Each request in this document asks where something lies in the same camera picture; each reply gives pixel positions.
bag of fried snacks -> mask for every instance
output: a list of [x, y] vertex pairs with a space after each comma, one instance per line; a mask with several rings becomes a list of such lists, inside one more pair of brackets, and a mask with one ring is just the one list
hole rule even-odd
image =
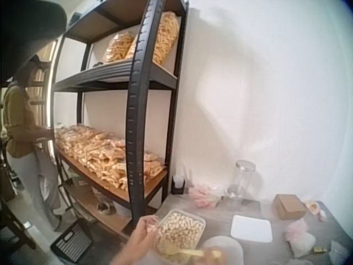
[[[163, 12], [161, 17], [161, 22], [158, 28], [156, 45], [154, 46], [153, 62], [161, 65], [164, 59], [172, 50], [179, 34], [179, 23], [176, 15], [173, 12]], [[129, 51], [127, 52], [126, 59], [133, 58], [133, 54], [136, 49], [136, 41], [138, 35], [135, 39]]]
[[117, 33], [109, 42], [102, 58], [102, 63], [115, 62], [125, 58], [133, 41], [130, 32]]

white square plate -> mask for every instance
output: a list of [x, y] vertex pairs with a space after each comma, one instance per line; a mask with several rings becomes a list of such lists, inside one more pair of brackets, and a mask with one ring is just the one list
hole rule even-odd
[[272, 228], [267, 220], [235, 215], [231, 236], [241, 240], [269, 243], [272, 242]]

gray pants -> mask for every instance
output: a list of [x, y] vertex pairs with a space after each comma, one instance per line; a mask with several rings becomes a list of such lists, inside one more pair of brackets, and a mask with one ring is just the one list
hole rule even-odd
[[60, 207], [60, 199], [55, 165], [43, 152], [37, 150], [21, 158], [13, 158], [7, 153], [7, 159], [29, 193], [38, 214], [56, 229], [59, 219], [53, 210]]

metal lid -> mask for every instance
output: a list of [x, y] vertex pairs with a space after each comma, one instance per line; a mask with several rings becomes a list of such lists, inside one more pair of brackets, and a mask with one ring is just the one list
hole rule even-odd
[[238, 160], [236, 162], [236, 167], [242, 172], [254, 172], [256, 170], [256, 165], [246, 160]]

woman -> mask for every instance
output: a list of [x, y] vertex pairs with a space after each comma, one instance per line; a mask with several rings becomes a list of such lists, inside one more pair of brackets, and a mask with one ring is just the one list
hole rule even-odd
[[51, 130], [35, 124], [29, 106], [29, 87], [39, 69], [39, 58], [34, 56], [14, 76], [4, 95], [4, 127], [10, 138], [7, 144], [7, 160], [29, 193], [39, 215], [57, 230], [61, 216], [53, 214], [60, 207], [57, 182], [58, 173], [51, 160], [34, 145], [38, 139], [51, 139]]

